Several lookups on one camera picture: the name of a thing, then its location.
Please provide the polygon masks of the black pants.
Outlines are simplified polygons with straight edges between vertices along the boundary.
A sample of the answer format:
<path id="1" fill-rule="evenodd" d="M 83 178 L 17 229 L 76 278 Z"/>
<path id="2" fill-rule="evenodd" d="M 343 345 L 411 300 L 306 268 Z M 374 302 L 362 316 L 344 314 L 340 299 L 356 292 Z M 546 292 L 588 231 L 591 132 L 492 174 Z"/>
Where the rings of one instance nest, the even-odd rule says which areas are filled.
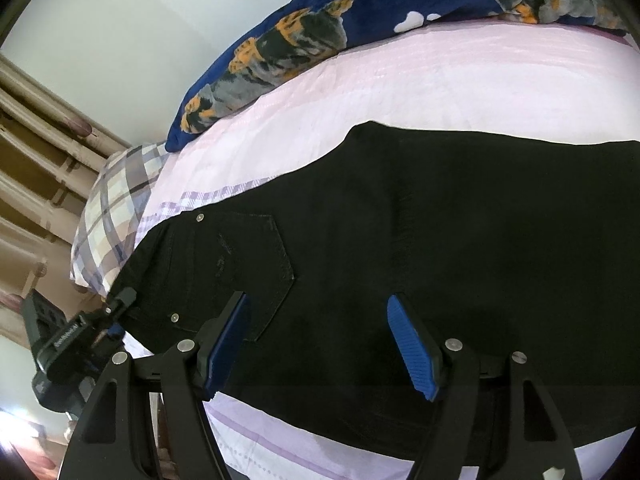
<path id="1" fill-rule="evenodd" d="M 409 458 L 432 418 L 386 321 L 521 351 L 583 445 L 639 422 L 639 147 L 352 128 L 313 164 L 178 214 L 114 281 L 152 352 L 234 292 L 252 325 L 224 391 L 284 422 Z"/>

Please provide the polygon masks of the plaid pillow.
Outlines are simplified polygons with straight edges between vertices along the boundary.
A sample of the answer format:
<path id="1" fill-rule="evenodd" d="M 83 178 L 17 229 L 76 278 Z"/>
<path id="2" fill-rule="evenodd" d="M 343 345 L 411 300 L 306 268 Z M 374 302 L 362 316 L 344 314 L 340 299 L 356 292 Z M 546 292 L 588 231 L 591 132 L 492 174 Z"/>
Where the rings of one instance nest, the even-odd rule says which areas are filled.
<path id="1" fill-rule="evenodd" d="M 72 250 L 70 279 L 105 297 L 134 252 L 146 203 L 168 153 L 163 143 L 141 144 L 110 156 L 82 211 Z"/>

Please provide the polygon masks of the beige curtain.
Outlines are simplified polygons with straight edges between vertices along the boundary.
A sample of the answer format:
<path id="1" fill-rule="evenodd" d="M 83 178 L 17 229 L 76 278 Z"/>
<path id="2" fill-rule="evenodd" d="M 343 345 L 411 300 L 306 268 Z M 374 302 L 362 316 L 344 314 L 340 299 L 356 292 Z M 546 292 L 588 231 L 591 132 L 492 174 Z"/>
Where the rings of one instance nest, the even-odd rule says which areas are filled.
<path id="1" fill-rule="evenodd" d="M 67 315 L 96 306 L 74 284 L 70 251 L 106 160 L 126 143 L 1 61 L 1 336 L 28 345 L 23 299 L 37 289 Z"/>

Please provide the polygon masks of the pink purple bed sheet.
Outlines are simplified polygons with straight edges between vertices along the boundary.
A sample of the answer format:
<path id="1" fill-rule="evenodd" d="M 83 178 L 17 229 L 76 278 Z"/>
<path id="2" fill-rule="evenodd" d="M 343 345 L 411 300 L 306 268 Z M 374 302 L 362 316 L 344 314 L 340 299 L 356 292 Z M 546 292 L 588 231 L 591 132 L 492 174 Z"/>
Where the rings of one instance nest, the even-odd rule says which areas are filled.
<path id="1" fill-rule="evenodd" d="M 438 25 L 326 61 L 169 156 L 138 231 L 254 190 L 335 150 L 352 128 L 479 132 L 639 146 L 639 55 L 583 27 Z M 223 391 L 206 413 L 253 479 L 402 479 L 402 458 L 295 427 Z M 637 426 L 578 445 L 587 479 L 637 478 Z"/>

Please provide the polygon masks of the blue dog print blanket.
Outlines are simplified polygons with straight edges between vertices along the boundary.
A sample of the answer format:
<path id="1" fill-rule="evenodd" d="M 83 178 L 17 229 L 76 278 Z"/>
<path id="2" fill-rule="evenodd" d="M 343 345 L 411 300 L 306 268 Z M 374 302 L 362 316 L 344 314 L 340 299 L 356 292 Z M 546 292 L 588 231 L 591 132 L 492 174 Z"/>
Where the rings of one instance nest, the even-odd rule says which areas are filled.
<path id="1" fill-rule="evenodd" d="M 192 84 L 165 148 L 181 151 L 218 120 L 345 50 L 433 22 L 482 18 L 628 32 L 611 0 L 292 0 L 236 40 Z"/>

